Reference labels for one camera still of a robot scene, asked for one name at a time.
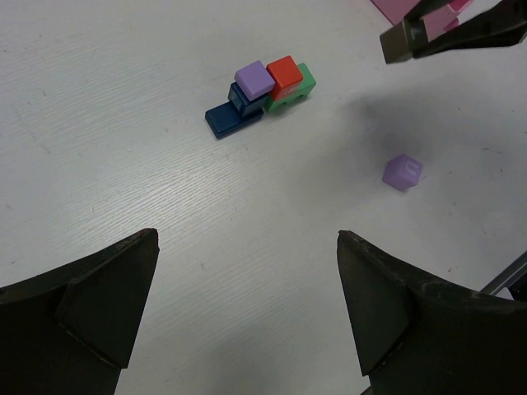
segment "green block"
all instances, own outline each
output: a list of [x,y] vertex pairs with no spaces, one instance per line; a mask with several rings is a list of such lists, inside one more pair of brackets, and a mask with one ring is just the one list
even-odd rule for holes
[[299,99],[305,99],[313,90],[316,85],[316,81],[313,78],[310,69],[307,68],[305,63],[300,63],[298,65],[298,68],[300,69],[302,76],[304,77],[301,84],[296,88],[295,93],[284,97],[283,99],[274,101],[273,99],[271,99],[271,96],[269,96],[267,102],[263,106],[268,113],[272,113],[278,108],[289,107],[290,105],[296,103]]

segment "toy block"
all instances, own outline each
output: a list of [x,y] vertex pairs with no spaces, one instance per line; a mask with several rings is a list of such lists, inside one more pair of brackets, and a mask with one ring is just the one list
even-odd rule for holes
[[386,164],[382,180],[390,187],[404,192],[417,185],[421,171],[421,163],[406,154],[402,154]]
[[[393,24],[400,23],[419,0],[371,0]],[[473,0],[454,0],[423,17],[428,40],[432,41],[448,31],[446,27],[463,12]]]
[[295,93],[302,82],[302,73],[291,56],[268,64],[267,71],[276,82],[270,92],[271,98],[275,101]]
[[246,118],[242,118],[235,106],[227,101],[223,105],[210,109],[205,113],[205,120],[211,127],[214,136],[219,140],[229,134],[239,131],[250,124],[259,121],[264,112],[259,109]]
[[238,70],[234,75],[234,81],[249,101],[269,93],[275,84],[271,74],[259,60]]
[[272,113],[280,107],[292,105],[293,103],[296,103],[298,99],[306,98],[313,90],[316,85],[316,81],[313,78],[310,69],[305,63],[300,63],[298,65],[298,69],[301,71],[303,78],[301,84],[296,88],[296,92],[292,95],[284,97],[281,100],[273,100],[271,96],[269,96],[264,106],[268,113]]
[[249,101],[240,86],[236,82],[233,82],[231,84],[231,89],[229,90],[228,98],[232,105],[236,107],[238,114],[240,114],[242,118],[245,118],[254,114],[254,112],[259,109],[262,109],[268,98],[268,94],[266,93],[256,98],[256,100]]

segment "purple cube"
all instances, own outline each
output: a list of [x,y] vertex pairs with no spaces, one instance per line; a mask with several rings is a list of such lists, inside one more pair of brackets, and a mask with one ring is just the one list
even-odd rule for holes
[[234,81],[238,83],[249,101],[269,93],[275,84],[271,74],[259,60],[238,70],[234,75]]
[[390,187],[406,191],[415,187],[421,176],[422,164],[406,154],[392,159],[386,164],[382,180]]

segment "dark blue cube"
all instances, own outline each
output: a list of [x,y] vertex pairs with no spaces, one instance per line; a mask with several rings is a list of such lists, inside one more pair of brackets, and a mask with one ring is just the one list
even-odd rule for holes
[[229,101],[236,107],[238,113],[240,113],[242,118],[248,117],[251,114],[257,112],[259,109],[265,105],[265,102],[269,94],[261,95],[253,101],[247,99],[245,93],[241,90],[240,86],[233,82],[231,84],[231,89],[229,90]]
[[219,140],[259,121],[263,115],[264,111],[257,109],[256,112],[242,118],[235,106],[230,101],[227,101],[225,104],[218,105],[207,111],[205,113],[205,120],[207,120],[208,125],[211,127],[214,136]]

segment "robotic arm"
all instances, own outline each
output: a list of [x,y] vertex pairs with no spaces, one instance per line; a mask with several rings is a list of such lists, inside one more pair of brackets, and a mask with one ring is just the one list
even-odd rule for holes
[[502,0],[433,41],[422,17],[451,0],[421,0],[397,25],[380,36],[386,63],[406,62],[452,49],[510,47],[527,36],[527,0]]

